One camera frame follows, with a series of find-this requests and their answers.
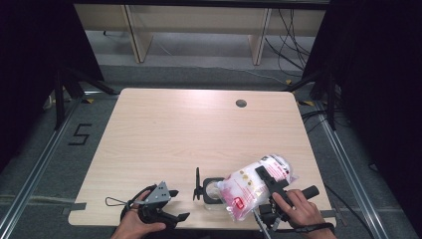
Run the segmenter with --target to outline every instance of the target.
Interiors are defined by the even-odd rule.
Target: tape mark
[[[92,104],[93,101],[94,101],[94,99],[85,99],[85,100],[82,100],[82,103],[83,104]]]
[[[297,102],[298,106],[314,107],[316,104],[310,101]]]
[[[80,124],[78,124],[77,130],[75,130],[75,132],[74,132],[74,136],[83,137],[84,141],[83,142],[70,142],[68,145],[72,145],[72,146],[74,146],[74,145],[85,145],[85,143],[87,142],[88,137],[90,135],[87,134],[87,133],[79,133],[79,130],[83,126],[92,126],[92,125],[93,125],[92,123],[80,123]]]

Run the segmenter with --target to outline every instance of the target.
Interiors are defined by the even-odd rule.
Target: wooden table
[[[240,108],[237,101],[246,102]],[[192,201],[195,168],[206,177],[225,177],[262,156],[278,153],[299,179],[289,188],[315,185],[320,210],[331,210],[296,101],[291,93],[125,89],[115,105],[76,203],[72,225],[116,226],[123,201],[164,180],[179,190],[164,207],[172,214],[190,212],[178,228],[258,229],[251,214],[233,222],[228,212],[207,210]],[[334,218],[327,221],[335,225]],[[289,228],[282,223],[281,228]]]

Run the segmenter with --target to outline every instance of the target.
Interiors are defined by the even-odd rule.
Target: wrist strap
[[[312,231],[317,231],[317,230],[321,230],[324,228],[329,228],[329,230],[331,230],[332,234],[334,234],[334,225],[332,225],[332,223],[329,222],[325,222],[325,223],[321,223],[321,224],[314,224],[314,225],[309,225],[309,226],[304,226],[304,227],[297,227],[294,229],[284,229],[284,230],[277,230],[277,232],[281,232],[281,233],[289,233],[289,232],[297,232],[297,233],[310,233]]]
[[[309,233],[309,232],[317,231],[324,228],[329,228],[329,230],[331,230],[331,232],[334,233],[334,225],[332,225],[332,223],[329,223],[329,222],[314,224],[314,225],[305,226],[305,227],[298,227],[298,228],[295,228],[295,231],[298,233]]]

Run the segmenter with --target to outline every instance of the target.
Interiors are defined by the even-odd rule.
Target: black wire
[[[314,130],[318,125],[320,125],[322,122],[326,121],[327,118],[319,121],[316,125],[314,125],[310,130],[307,131],[307,133],[310,133],[312,130]]]
[[[291,21],[292,22],[293,22],[293,19],[294,19],[294,15],[295,15],[295,9],[291,9]],[[292,24],[292,33],[293,33],[293,39],[292,39],[292,41],[294,41],[296,47],[297,48],[301,48],[306,54],[309,55],[310,52],[308,50],[306,50],[305,48],[303,48],[301,46],[301,44],[298,43],[298,41],[296,41],[295,25],[294,24]]]
[[[285,18],[283,17],[283,15],[282,15],[282,12],[280,11],[280,9],[279,9],[279,15],[280,15],[280,18],[282,19],[282,21],[283,21],[283,24],[285,25],[285,29],[286,29],[286,39],[283,41],[283,39],[282,39],[282,41],[286,44],[286,46],[288,46],[290,49],[292,49],[293,51],[300,51],[300,50],[298,50],[298,48],[293,48],[293,47],[291,47],[289,44],[287,44],[286,43],[286,40],[287,40],[287,38],[288,37],[291,37],[291,39],[292,39],[292,41],[294,42],[294,44],[295,44],[295,42],[296,42],[296,44],[298,44],[298,46],[300,47],[300,48],[302,48],[303,50],[304,50],[304,52],[302,52],[302,51],[300,51],[302,54],[305,54],[305,55],[309,55],[310,54],[310,52],[308,52],[306,49],[304,49],[302,46],[300,46],[299,45],[299,43],[296,41],[296,38],[295,37],[292,37],[292,34],[290,33],[290,29],[291,28],[294,28],[294,23],[293,23],[293,18],[292,18],[292,14],[291,14],[291,23],[290,23],[290,25],[289,25],[289,28],[288,28],[288,25],[286,24],[286,21],[285,21]]]
[[[276,48],[273,47],[273,45],[271,45],[271,43],[268,41],[267,38],[265,38],[265,41],[267,42],[267,44],[270,46],[270,48],[273,50],[274,53],[276,53],[277,55],[279,55],[279,59],[280,57],[284,58],[286,61],[288,61],[289,63],[291,63],[292,65],[294,65],[295,67],[297,67],[298,69],[300,69],[301,71],[303,71],[304,69],[299,66],[298,64],[294,63],[292,60],[290,60],[288,57],[286,57],[285,55],[283,55],[280,51],[276,50]]]
[[[288,76],[290,76],[290,77],[298,77],[298,78],[300,78],[300,77],[301,77],[301,76],[299,76],[299,75],[290,74],[290,73],[288,73],[288,72],[286,72],[286,71],[284,71],[284,70],[282,69],[282,65],[281,65],[281,62],[280,62],[280,55],[279,55],[279,57],[278,57],[278,59],[277,59],[277,65],[279,65],[279,69],[280,69],[280,71],[281,71],[282,73],[284,73],[284,74],[286,74],[286,75],[288,75]]]
[[[338,200],[340,200],[344,204],[344,206],[347,207],[347,209],[357,218],[357,220],[359,220],[359,222],[363,225],[363,227],[369,233],[370,238],[374,238],[372,232],[370,231],[366,223],[362,220],[362,218],[360,218],[360,216],[357,215],[357,213],[353,209],[351,209],[351,207],[337,193],[335,193],[334,190],[332,190],[328,185],[324,183],[323,186],[325,186],[326,189],[328,189],[332,194],[334,194],[334,196],[336,196]]]
[[[319,114],[324,114],[324,113],[326,113],[326,110],[305,113],[305,114],[302,115],[302,119],[310,118],[310,117],[313,117],[313,116],[316,116],[316,115],[319,115]]]
[[[315,114],[315,115],[309,115],[309,116],[306,116],[306,117],[302,118],[302,120],[304,120],[304,125],[307,123],[307,121],[308,121],[311,117],[316,116],[316,115],[318,115],[318,114]]]

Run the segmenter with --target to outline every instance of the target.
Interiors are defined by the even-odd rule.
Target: aluminum rail
[[[320,102],[316,102],[316,109],[318,111],[324,110]],[[344,147],[342,146],[341,141],[337,136],[337,133],[331,129],[322,115],[319,115],[319,118],[323,120],[323,129],[328,136],[329,142],[334,149],[338,162],[344,172],[348,184],[351,187],[351,190],[353,191],[354,197],[356,198],[356,201],[362,210],[363,216],[366,219],[373,237],[382,239],[389,238],[387,232],[385,231],[385,227],[382,225],[381,218],[379,217],[371,199],[369,198],[362,183],[360,182],[360,179],[357,176],[356,171],[354,170],[353,165],[351,164],[347,153],[345,152]]]
[[[62,125],[53,132],[49,142],[47,143],[40,157],[38,158],[37,163],[33,167],[28,178],[26,179],[25,184],[22,186],[18,195],[13,200],[12,205],[10,206],[7,213],[3,216],[0,223],[0,238],[9,238],[10,234],[15,228],[20,216],[22,215],[26,205],[28,204],[28,201],[33,191],[35,190],[36,186],[38,185],[38,182],[41,179],[41,176],[47,168],[50,159],[54,154],[57,145],[59,144],[60,139],[62,138],[64,131],[69,124],[72,114],[75,112],[76,108],[81,103],[81,101],[82,98],[76,99],[71,103],[67,112],[67,117],[63,121]]]

